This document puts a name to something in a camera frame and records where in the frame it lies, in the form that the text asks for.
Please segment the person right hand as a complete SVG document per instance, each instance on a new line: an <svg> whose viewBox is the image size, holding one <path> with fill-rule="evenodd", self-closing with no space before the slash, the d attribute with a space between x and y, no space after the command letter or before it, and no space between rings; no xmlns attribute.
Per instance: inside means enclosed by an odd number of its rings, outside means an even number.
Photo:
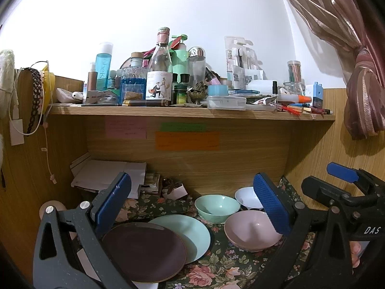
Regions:
<svg viewBox="0 0 385 289"><path fill-rule="evenodd" d="M352 258L352 267L356 268L359 266L359 253L361 251L361 244L357 241L350 242L350 253Z"/></svg>

